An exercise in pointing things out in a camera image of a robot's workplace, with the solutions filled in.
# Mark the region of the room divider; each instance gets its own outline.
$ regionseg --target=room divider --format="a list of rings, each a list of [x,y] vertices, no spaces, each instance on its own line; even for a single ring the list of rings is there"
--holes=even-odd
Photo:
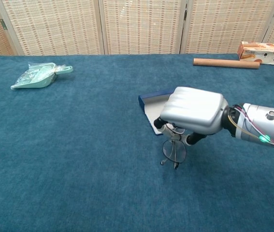
[[[236,53],[274,43],[274,0],[0,0],[16,55]]]

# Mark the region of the wooden rolling pin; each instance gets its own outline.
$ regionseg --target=wooden rolling pin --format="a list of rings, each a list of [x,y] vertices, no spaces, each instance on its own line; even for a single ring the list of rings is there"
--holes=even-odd
[[[254,61],[245,61],[245,60],[194,58],[193,65],[258,69],[260,66],[260,63],[257,61],[254,62]]]

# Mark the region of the wire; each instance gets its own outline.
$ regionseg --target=wire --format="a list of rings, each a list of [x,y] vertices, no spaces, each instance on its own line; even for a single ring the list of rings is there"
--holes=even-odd
[[[249,117],[248,117],[248,115],[247,115],[246,110],[245,110],[244,107],[242,107],[242,106],[240,106],[240,105],[234,105],[233,107],[234,107],[234,109],[235,109],[236,107],[238,107],[237,109],[243,111],[244,114],[245,114],[245,115],[247,116],[247,118],[249,119]],[[245,120],[245,126],[246,126],[246,129],[248,130],[247,120]]]
[[[227,116],[228,116],[228,119],[229,119],[229,121],[231,122],[231,124],[234,125],[236,128],[240,129],[243,133],[248,134],[248,135],[250,135],[250,136],[252,136],[253,138],[256,138],[256,139],[258,139],[258,140],[260,139],[260,138],[257,137],[256,135],[254,135],[254,134],[252,134],[252,133],[250,133],[250,132],[248,132],[248,131],[242,129],[241,127],[239,127],[239,126],[234,122],[234,120],[232,119],[232,117],[230,116],[230,113],[229,113]]]
[[[232,125],[234,125],[234,126],[235,126],[236,128],[238,128],[238,129],[240,129],[243,133],[248,134],[249,136],[252,136],[252,137],[254,137],[254,138],[259,139],[259,137],[257,137],[256,135],[254,135],[254,134],[252,134],[252,133],[250,133],[250,132],[248,132],[248,131],[242,129],[241,127],[239,127],[239,126],[234,122],[234,120],[231,118],[230,115],[228,115],[228,119],[229,119],[229,121],[232,123]]]
[[[261,136],[265,137],[265,134],[264,134],[260,129],[258,129],[258,128],[254,125],[254,123],[252,122],[252,120],[248,117],[246,110],[245,110],[243,107],[240,107],[240,109],[241,109],[241,113],[242,113],[242,114],[243,114],[242,111],[245,112],[245,119],[248,119],[248,121],[250,122],[251,126],[252,126],[259,134],[261,134]],[[274,140],[270,138],[270,142],[267,142],[267,143],[269,143],[269,144],[271,144],[271,145],[274,145]]]
[[[237,108],[237,107],[234,107],[234,109],[236,110],[236,111],[238,111],[238,112],[240,112],[242,115],[244,115],[244,117],[245,117],[245,126],[246,126],[246,129],[248,129],[248,127],[247,127],[247,121],[250,123],[250,125],[261,135],[261,136],[263,136],[263,137],[265,137],[265,133],[264,132],[262,132],[253,122],[252,122],[252,120],[248,117],[248,115],[247,115],[247,113],[243,110],[243,109],[239,109],[239,108]]]

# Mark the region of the blue dustpan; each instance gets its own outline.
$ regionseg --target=blue dustpan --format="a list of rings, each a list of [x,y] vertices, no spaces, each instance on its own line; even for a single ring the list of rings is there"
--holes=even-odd
[[[11,89],[16,88],[43,88],[51,84],[57,74],[70,73],[73,71],[72,66],[60,65],[55,63],[44,63],[31,65],[23,73]]]

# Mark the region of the plastic bag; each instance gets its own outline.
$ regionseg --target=plastic bag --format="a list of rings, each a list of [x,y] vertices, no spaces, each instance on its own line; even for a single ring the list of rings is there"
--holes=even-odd
[[[55,63],[29,63],[29,69],[10,88],[43,88],[54,82],[56,74],[72,71],[72,66]]]

